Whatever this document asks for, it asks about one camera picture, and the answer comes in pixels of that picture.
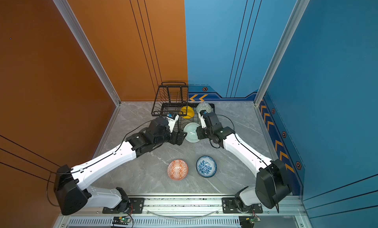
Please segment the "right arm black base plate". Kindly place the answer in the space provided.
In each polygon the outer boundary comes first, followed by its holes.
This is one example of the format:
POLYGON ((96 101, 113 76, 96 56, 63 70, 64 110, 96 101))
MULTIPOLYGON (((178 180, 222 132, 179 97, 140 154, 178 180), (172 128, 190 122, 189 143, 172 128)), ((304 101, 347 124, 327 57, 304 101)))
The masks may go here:
POLYGON ((222 202, 222 212, 224 214, 231 213, 248 213, 248 214, 262 214, 263 209, 260 203, 245 206, 242 204, 241 200, 235 197, 223 197, 222 202))

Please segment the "blue white floral bowl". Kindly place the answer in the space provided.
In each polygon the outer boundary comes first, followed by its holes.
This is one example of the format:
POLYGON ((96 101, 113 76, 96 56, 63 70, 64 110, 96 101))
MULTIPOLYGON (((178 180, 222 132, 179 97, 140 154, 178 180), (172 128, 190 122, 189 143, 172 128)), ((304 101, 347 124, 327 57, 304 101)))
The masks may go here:
POLYGON ((201 156, 196 162, 196 170, 200 176, 210 178, 217 172, 217 163, 210 156, 201 156))

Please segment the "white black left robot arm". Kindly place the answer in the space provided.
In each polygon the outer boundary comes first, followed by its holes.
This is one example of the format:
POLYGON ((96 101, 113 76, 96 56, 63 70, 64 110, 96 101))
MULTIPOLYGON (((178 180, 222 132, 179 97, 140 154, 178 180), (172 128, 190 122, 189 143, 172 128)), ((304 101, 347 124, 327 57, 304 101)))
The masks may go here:
POLYGON ((128 213, 132 202, 125 190, 96 188, 92 184, 122 164, 161 147, 164 143, 181 145, 187 136, 175 130, 176 120, 158 117, 145 128, 137 127, 127 133, 115 148, 80 165, 64 165, 56 172, 54 193, 63 215, 83 208, 102 207, 109 213, 128 213))

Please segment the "mint green bowl red rim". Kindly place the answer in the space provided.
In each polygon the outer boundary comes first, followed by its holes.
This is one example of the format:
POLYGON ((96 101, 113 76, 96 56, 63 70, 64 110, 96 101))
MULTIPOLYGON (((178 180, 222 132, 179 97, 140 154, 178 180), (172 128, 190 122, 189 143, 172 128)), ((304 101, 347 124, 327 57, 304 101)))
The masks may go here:
POLYGON ((198 138, 198 135, 197 135, 197 128, 199 127, 200 125, 198 123, 195 123, 195 122, 191 122, 191 123, 188 123, 185 127, 184 127, 184 132, 187 133, 186 137, 185 137, 185 140, 190 142, 190 143, 197 143, 200 141, 200 139, 198 138))

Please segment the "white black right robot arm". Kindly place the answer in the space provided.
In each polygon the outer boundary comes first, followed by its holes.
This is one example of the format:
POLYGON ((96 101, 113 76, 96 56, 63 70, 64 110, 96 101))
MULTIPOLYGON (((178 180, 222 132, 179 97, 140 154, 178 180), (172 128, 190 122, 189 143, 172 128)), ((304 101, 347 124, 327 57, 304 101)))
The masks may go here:
POLYGON ((199 114, 201 126, 196 130, 199 139, 209 139, 210 143, 236 156, 255 176, 253 188, 245 187, 235 194, 237 209, 246 213, 254 204, 261 203, 268 209, 280 211, 279 203, 292 192, 289 175, 279 159, 272 160, 257 152, 230 127, 223 127, 214 112, 202 110, 199 114))

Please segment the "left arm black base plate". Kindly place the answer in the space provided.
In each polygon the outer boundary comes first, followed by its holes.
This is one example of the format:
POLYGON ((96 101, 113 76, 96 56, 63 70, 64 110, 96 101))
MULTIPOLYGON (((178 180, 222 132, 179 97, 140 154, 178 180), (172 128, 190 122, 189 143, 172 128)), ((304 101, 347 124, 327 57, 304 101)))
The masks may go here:
POLYGON ((115 208, 104 207, 103 214, 141 214, 145 199, 143 197, 132 197, 122 199, 115 208))

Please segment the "yellow bowl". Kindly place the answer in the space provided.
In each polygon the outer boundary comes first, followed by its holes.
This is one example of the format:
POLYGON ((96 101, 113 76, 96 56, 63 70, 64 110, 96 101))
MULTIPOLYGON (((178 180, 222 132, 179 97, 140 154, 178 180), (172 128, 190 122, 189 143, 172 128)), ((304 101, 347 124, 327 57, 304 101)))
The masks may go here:
POLYGON ((184 119, 191 119, 195 116, 194 109, 190 106, 184 106, 180 109, 180 116, 184 119))

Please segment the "grey-green patterned bowl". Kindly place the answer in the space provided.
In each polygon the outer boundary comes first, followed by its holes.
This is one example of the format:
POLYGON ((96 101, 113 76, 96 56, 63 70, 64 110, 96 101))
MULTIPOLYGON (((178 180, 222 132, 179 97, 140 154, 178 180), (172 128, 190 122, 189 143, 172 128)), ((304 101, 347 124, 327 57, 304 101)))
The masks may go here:
POLYGON ((200 114, 201 111, 205 110, 207 113, 212 112, 212 107, 209 103, 201 102, 196 106, 196 111, 198 114, 200 114))

